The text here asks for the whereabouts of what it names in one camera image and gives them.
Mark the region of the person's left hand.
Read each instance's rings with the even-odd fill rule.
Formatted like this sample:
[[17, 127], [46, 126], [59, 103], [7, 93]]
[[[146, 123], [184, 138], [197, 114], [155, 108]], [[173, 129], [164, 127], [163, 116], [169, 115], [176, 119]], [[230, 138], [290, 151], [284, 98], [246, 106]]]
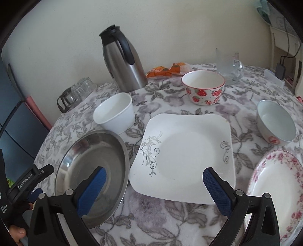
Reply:
[[9, 233], [17, 245], [23, 246], [20, 240], [26, 236], [26, 230], [24, 228], [11, 225]]

